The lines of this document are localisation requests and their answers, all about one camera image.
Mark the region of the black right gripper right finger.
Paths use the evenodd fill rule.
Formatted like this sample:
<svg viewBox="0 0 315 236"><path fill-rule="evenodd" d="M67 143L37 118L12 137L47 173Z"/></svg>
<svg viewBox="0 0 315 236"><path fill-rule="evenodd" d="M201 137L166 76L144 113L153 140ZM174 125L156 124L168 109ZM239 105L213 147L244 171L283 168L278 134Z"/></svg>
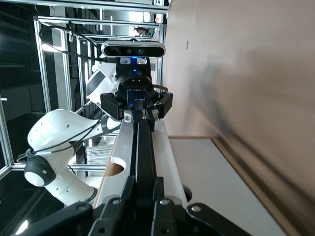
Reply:
<svg viewBox="0 0 315 236"><path fill-rule="evenodd" d="M154 236L248 236L238 227L207 205L195 203L186 208L164 195L164 182L154 182Z"/></svg>

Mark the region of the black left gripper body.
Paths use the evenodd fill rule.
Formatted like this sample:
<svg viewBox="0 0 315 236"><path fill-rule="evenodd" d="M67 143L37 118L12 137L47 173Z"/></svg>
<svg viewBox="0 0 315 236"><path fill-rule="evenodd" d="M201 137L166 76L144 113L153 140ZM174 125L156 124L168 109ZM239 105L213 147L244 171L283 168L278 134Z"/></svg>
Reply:
<svg viewBox="0 0 315 236"><path fill-rule="evenodd" d="M129 89L135 91L145 89L151 99L158 97L152 84L150 64L117 64L116 77L117 91L115 95L121 99L127 99Z"/></svg>

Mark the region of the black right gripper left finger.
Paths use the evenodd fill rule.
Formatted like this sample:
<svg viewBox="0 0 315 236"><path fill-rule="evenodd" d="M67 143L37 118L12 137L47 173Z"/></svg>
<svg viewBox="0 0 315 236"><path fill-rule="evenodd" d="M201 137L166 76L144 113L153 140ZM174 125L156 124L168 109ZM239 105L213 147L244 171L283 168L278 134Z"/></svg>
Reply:
<svg viewBox="0 0 315 236"><path fill-rule="evenodd" d="M120 196L96 209L78 202L29 225L21 236L124 236L130 224L129 201L134 198L135 176L129 176Z"/></svg>

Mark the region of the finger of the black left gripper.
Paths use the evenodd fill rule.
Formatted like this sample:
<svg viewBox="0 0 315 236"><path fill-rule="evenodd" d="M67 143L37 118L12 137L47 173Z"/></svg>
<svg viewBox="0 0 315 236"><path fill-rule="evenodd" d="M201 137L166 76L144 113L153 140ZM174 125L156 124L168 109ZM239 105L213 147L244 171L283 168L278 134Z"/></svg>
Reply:
<svg viewBox="0 0 315 236"><path fill-rule="evenodd" d="M103 93L100 95L101 109L115 120L126 119L131 116L131 121L138 119L138 113L135 108L127 105L127 101L121 100L113 93Z"/></svg>
<svg viewBox="0 0 315 236"><path fill-rule="evenodd" d="M162 119L172 107L173 94L170 92L159 93L156 98L149 95L144 99L144 118L151 121Z"/></svg>

